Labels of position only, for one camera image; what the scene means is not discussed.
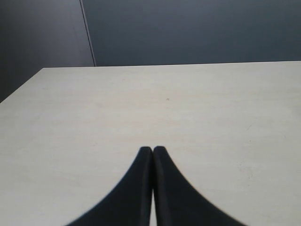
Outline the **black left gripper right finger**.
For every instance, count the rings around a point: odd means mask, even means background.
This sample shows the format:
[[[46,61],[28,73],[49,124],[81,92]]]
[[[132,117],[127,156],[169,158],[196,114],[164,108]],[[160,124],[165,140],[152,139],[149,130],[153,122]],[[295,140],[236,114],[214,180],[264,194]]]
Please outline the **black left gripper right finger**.
[[[167,150],[153,150],[158,226],[236,226],[238,221],[204,198],[181,174]]]

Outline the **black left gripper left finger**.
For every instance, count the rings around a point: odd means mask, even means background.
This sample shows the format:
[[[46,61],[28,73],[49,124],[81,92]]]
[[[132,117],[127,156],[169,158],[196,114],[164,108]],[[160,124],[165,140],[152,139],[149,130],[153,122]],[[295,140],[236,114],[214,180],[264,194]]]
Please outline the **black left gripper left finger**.
[[[148,226],[151,216],[153,152],[139,149],[119,183],[70,226]]]

